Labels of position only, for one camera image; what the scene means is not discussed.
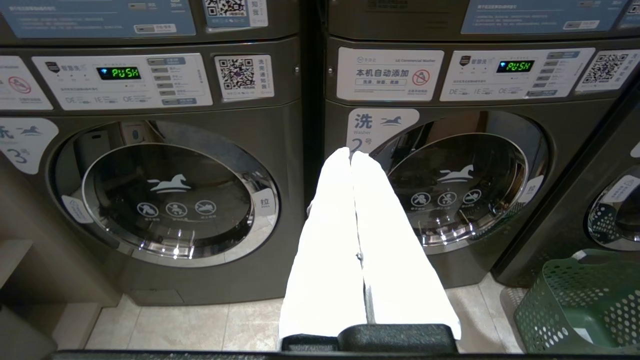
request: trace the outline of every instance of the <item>green laundry basket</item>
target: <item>green laundry basket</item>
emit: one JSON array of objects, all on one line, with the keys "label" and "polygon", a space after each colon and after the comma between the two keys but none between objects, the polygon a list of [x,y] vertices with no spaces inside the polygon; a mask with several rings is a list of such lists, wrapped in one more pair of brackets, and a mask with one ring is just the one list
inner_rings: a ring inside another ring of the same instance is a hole
[{"label": "green laundry basket", "polygon": [[[518,306],[526,351],[640,354],[640,263],[601,250],[574,257],[547,261]],[[594,259],[605,262],[585,261]]]}]

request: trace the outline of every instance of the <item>warning icon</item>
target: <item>warning icon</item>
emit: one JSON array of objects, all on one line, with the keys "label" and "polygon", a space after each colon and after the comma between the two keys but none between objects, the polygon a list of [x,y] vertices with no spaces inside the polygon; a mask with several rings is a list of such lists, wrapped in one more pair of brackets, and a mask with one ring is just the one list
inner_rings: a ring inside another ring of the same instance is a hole
[{"label": "warning icon", "polygon": [[424,69],[420,69],[420,70],[416,71],[413,74],[413,78],[412,78],[413,83],[418,85],[418,86],[422,86],[422,85],[428,83],[429,79],[431,79],[431,74],[427,70],[424,70]]}]

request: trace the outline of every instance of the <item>stacked washer dryer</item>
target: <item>stacked washer dryer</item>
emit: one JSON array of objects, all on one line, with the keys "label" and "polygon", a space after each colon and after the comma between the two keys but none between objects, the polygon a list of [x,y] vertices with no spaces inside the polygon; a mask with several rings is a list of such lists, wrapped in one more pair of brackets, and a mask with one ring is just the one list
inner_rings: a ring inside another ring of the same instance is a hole
[{"label": "stacked washer dryer", "polygon": [[550,259],[583,249],[640,261],[640,89],[629,94],[492,270],[531,287]]},{"label": "stacked washer dryer", "polygon": [[327,1],[324,155],[378,160],[444,286],[477,283],[636,74],[635,3]]},{"label": "stacked washer dryer", "polygon": [[284,295],[298,4],[3,1],[0,150],[139,305]]}]

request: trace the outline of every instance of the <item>beige floor tile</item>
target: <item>beige floor tile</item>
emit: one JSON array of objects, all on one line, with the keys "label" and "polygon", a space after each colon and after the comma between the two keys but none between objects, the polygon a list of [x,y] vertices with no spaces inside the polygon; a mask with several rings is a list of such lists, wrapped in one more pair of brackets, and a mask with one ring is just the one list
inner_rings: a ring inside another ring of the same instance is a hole
[{"label": "beige floor tile", "polygon": [[471,285],[448,289],[447,296],[462,325],[462,339],[458,341],[458,350],[463,353],[504,353],[480,287]]},{"label": "beige floor tile", "polygon": [[274,351],[282,299],[229,305],[223,350]]},{"label": "beige floor tile", "polygon": [[505,309],[501,297],[505,286],[497,283],[491,274],[487,274],[479,287],[505,351],[521,354],[523,351],[516,339],[518,331],[512,326],[513,312]]},{"label": "beige floor tile", "polygon": [[126,349],[139,313],[140,307],[122,295],[117,307],[102,309],[84,348]]},{"label": "beige floor tile", "polygon": [[143,307],[129,349],[221,350],[229,305]]}]

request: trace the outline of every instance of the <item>digital display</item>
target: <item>digital display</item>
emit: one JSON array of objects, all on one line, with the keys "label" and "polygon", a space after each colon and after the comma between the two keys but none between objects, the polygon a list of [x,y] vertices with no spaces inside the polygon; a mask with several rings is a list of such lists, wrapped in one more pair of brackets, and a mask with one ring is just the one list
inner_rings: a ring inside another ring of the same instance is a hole
[{"label": "digital display", "polygon": [[500,61],[497,72],[529,72],[535,60]]},{"label": "digital display", "polygon": [[96,70],[102,80],[140,79],[137,67],[99,67]]}]

